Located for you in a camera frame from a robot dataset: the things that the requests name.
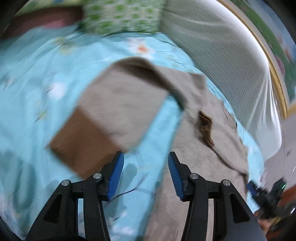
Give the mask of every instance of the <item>gold picture frame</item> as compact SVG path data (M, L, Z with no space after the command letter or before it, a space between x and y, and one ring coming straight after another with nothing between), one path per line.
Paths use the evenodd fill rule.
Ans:
M293 113L296 113L296 103L289 103L289 99L287 98L285 82L283 81L283 77L280 77L281 72L279 71L279 68L276 66L276 61L274 61L275 57L269 49L269 46L266 43L263 43L262 40L264 38L260 34L259 30L254 26L254 24L252 24L248 17L230 0L217 1L221 3L224 7L226 7L229 11L231 11L249 29L249 31L255 37L255 39L263 49L265 55L267 56L272 86L276 94L277 102L279 102L278 107L281 112L281 116L285 119Z

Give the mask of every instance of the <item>silver bolt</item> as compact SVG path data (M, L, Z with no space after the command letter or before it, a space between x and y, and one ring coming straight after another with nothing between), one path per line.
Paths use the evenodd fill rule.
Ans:
M69 180L63 180L61 184L62 186L68 186L69 183L70 183Z
M95 173L95 174L93 175L93 178L94 178L94 179L100 179L101 177L102 177L102 174L99 173L99 172L97 172L97 173Z
M231 182L227 179L223 180L222 182L225 186L230 186Z
M198 178L198 175L197 175L196 173L191 173L191 174L190 174L190 177L191 177L192 179L197 179L197 178Z

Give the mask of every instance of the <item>green checkered fabric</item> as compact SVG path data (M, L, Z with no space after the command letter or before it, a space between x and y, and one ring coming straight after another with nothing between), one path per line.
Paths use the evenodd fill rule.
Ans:
M165 0L85 0L83 28L109 35L158 31Z

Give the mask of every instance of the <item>pink fabric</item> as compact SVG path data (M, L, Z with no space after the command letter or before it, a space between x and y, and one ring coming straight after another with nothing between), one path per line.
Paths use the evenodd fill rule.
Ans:
M45 28L62 28L82 18L81 7L56 7L42 9L15 17L3 34L4 38L19 36L26 31L43 26Z

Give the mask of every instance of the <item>light blue bed sheet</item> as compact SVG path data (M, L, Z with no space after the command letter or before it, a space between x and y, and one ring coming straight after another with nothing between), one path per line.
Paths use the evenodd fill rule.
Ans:
M21 238L57 185L64 179L79 180L47 145L103 69L118 59L138 55L157 65L200 72L164 34L102 38L76 29L76 25L35 28L0 42L0 215ZM209 79L207 83L233 113L223 94ZM116 195L138 188L104 204L112 240L136 240L143 235L181 117L182 110L168 96L141 143L125 154ZM263 171L261 152L239 122L238 131L249 147L250 179L258 180ZM257 208L250 197L248 205L253 211ZM79 229L83 235L83 226Z

